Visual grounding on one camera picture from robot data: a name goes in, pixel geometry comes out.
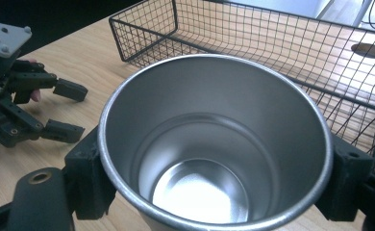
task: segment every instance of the wooden table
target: wooden table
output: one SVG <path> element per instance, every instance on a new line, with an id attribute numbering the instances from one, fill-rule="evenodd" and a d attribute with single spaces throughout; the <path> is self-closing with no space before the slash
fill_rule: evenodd
<path id="1" fill-rule="evenodd" d="M 98 21 L 70 36 L 62 38 L 29 54 L 46 70 L 60 78 L 84 85 L 88 95 L 76 103 L 42 91 L 40 103 L 21 106 L 45 123 L 48 118 L 94 128 L 102 109 L 116 87 L 138 69 L 120 61 L 108 19 Z M 0 206 L 10 202 L 16 182 L 29 172 L 43 167 L 62 168 L 64 156 L 75 144 L 39 139 L 25 141 L 14 148 L 0 144 Z M 280 230 L 362 230 L 363 214 L 355 222 L 327 221 L 313 206 L 310 210 Z M 100 220 L 75 220 L 77 230 L 150 230 L 136 209 L 117 194 L 108 216 Z"/>

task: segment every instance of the mounting plate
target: mounting plate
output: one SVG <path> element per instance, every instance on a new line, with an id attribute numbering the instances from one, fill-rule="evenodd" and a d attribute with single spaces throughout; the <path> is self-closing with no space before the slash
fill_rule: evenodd
<path id="1" fill-rule="evenodd" d="M 31 36 L 30 27 L 22 28 L 0 23 L 0 57 L 9 58 Z"/>

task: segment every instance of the wire basket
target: wire basket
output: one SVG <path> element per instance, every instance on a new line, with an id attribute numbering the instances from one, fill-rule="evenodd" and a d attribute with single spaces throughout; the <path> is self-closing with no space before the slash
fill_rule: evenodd
<path id="1" fill-rule="evenodd" d="M 110 24 L 122 61 L 138 67 L 216 53 L 284 74 L 315 101 L 334 134 L 375 160 L 375 32 L 202 0 L 144 1 Z"/>

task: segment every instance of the metal cup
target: metal cup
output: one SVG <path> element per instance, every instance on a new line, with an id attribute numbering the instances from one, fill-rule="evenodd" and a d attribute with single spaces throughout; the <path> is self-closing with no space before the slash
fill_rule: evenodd
<path id="1" fill-rule="evenodd" d="M 262 65 L 192 55 L 137 72 L 99 124 L 102 163 L 153 230 L 261 230 L 320 197 L 332 169 L 325 119 Z"/>

